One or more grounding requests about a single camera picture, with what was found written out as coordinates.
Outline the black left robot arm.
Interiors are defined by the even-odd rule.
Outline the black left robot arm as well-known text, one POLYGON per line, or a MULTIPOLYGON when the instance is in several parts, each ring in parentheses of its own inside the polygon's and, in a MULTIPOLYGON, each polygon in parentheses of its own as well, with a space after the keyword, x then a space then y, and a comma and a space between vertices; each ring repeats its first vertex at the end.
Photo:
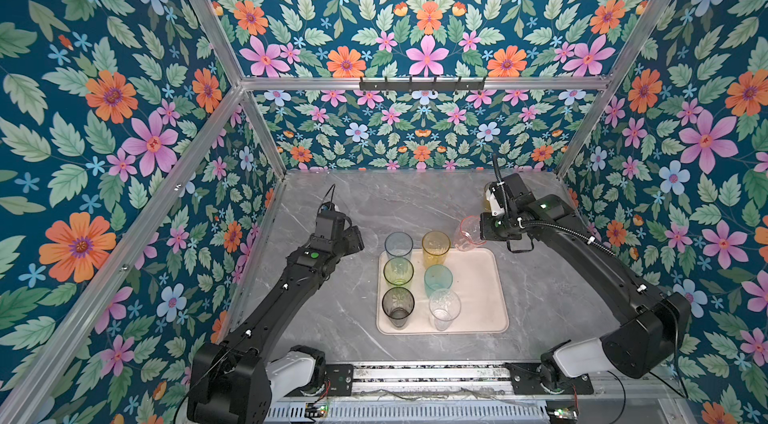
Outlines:
POLYGON ((269 357, 301 307, 339 261, 364 249, 359 228, 330 201, 318 208, 314 232, 286 258, 280 278, 256 309, 219 343, 195 354, 186 417, 195 423, 262 423, 291 392, 322 384, 324 353, 296 346, 269 357))

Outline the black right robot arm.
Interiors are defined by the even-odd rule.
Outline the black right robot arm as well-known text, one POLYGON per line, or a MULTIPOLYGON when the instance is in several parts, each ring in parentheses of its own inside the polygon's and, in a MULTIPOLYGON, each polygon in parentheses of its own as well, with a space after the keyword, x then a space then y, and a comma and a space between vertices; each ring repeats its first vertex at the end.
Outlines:
POLYGON ((686 297, 665 294, 636 274, 569 203, 556 194, 535 197, 519 174, 496 176, 484 194, 482 239, 510 243, 528 237, 543 243, 586 280, 619 322, 602 336, 563 342, 543 353, 539 375, 545 388, 558 390, 571 379, 603 371, 640 379, 678 355, 692 316, 686 297))

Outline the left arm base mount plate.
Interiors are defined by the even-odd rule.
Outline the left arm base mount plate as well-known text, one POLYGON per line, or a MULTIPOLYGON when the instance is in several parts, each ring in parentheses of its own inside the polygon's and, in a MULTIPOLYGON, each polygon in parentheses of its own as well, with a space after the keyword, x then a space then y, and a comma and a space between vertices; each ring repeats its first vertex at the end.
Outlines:
POLYGON ((347 397, 352 394, 355 367, 352 364, 316 366, 307 385, 298 389, 302 396, 319 399, 327 396, 347 397))

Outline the clear short plastic cup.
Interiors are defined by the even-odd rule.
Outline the clear short plastic cup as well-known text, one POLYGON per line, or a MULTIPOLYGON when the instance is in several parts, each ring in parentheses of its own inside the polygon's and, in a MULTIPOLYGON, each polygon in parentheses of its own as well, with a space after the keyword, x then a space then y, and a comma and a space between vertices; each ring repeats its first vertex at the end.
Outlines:
POLYGON ((429 298, 429 312, 437 331, 446 331, 462 311, 462 302, 452 289, 435 290, 429 298))

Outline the blue tall plastic tumbler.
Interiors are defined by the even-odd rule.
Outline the blue tall plastic tumbler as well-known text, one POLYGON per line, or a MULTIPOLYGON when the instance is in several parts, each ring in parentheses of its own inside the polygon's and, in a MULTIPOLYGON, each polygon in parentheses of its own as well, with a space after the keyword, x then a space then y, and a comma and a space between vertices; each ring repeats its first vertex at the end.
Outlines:
POLYGON ((390 259, 410 259, 413 250, 413 238, 405 232, 396 231, 389 234, 384 243, 385 252, 390 259))

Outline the green tall plastic tumbler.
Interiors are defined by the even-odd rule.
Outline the green tall plastic tumbler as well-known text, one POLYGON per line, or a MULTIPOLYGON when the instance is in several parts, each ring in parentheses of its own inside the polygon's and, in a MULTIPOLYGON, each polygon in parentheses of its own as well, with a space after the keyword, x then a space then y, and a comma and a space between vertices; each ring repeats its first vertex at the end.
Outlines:
POLYGON ((413 264, 405 257, 393 257, 383 267, 384 280, 391 287, 407 288, 413 280, 414 273, 413 264))

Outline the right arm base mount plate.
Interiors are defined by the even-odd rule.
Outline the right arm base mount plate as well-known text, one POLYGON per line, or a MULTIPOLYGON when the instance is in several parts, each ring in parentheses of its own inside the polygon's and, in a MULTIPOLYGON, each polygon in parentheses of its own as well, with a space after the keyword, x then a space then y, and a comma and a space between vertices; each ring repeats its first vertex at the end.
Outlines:
POLYGON ((587 375, 567 377, 552 366, 540 362, 505 362, 515 395, 593 395, 594 387, 587 375))

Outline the pink short plastic cup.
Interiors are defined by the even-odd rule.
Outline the pink short plastic cup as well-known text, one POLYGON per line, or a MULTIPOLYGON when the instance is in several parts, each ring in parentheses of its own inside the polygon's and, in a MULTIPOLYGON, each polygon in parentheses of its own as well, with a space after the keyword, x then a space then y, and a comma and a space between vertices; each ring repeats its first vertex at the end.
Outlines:
POLYGON ((460 222, 453 239, 454 247, 462 252, 473 250, 485 243, 481 236, 479 215, 467 216, 460 222))

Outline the teal textured plastic cup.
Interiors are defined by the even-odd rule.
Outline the teal textured plastic cup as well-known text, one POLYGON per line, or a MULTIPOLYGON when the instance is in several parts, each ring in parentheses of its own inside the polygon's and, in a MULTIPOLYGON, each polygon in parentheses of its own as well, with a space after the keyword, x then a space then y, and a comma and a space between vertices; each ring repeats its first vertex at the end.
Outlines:
POLYGON ((453 273, 445 265, 436 264, 425 269, 424 288, 428 297, 430 297, 435 291, 450 289, 453 285, 453 281, 453 273))

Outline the grey smoked plastic tumbler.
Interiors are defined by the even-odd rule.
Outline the grey smoked plastic tumbler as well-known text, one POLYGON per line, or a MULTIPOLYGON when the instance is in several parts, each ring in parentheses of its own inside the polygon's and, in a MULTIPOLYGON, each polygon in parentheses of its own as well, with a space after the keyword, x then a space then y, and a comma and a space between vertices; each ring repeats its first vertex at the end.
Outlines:
POLYGON ((411 291, 404 287, 392 287, 382 297, 384 315, 397 329, 404 328, 415 309, 416 300, 411 291))

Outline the yellow tall plastic tumbler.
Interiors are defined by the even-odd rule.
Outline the yellow tall plastic tumbler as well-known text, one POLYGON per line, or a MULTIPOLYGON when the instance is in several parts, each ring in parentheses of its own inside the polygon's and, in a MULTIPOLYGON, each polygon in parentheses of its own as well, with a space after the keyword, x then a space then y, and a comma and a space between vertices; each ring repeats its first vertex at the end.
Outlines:
POLYGON ((451 238, 442 231, 432 230, 427 232, 421 240, 423 265, 429 268, 435 265, 443 265, 449 253, 451 238))

